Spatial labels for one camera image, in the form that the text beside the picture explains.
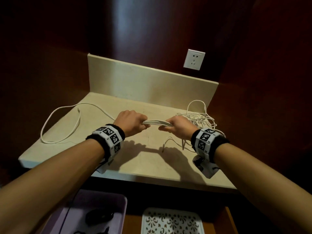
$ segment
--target purple bin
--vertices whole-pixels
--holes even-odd
[[[41,234],[58,234],[72,201],[69,199],[66,205],[58,208],[49,218]],[[110,207],[115,213],[112,220],[89,227],[85,223],[85,215],[93,209]],[[73,234],[76,231],[87,234],[104,232],[110,227],[109,234],[121,234],[123,221],[126,215],[127,198],[120,194],[105,193],[99,191],[80,190],[68,212],[61,234]]]

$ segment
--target hand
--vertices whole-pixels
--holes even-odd
[[[147,116],[137,113],[135,110],[126,110],[119,113],[113,124],[119,126],[124,131],[125,136],[129,137],[150,127],[150,125],[142,125],[142,122],[146,120]]]
[[[173,126],[160,126],[158,130],[170,132],[180,139],[191,140],[193,133],[198,130],[197,126],[183,116],[174,116],[166,121]]]

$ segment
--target countertop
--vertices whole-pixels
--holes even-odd
[[[176,113],[185,112],[181,109],[97,93],[89,93],[81,102],[96,104],[115,118],[120,111],[124,110],[135,110],[147,115],[149,120],[166,120]],[[57,144],[44,144],[38,139],[19,157],[24,167],[35,167],[76,143],[84,141],[97,128],[113,122],[98,108],[86,104],[79,105],[44,134],[45,140],[59,140],[72,130],[78,118],[77,107],[81,112],[81,120],[76,131],[66,140]],[[192,159],[196,154],[182,150],[173,141],[166,143],[166,148],[162,153],[163,142],[168,136],[174,137],[172,134],[159,131],[158,126],[151,125],[142,133],[126,138],[123,149],[115,157],[109,170],[104,174],[94,172],[92,176],[197,190],[237,193],[235,186],[221,170],[211,179],[205,178],[193,165]]]

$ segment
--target wood panel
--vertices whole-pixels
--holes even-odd
[[[257,0],[208,113],[232,144],[283,171],[312,141],[312,0]]]
[[[89,0],[90,53],[217,81],[255,0]],[[183,68],[188,49],[206,53]]]
[[[89,91],[87,3],[3,0],[0,28],[0,167],[14,178],[18,156],[39,138],[52,110],[77,103]]]

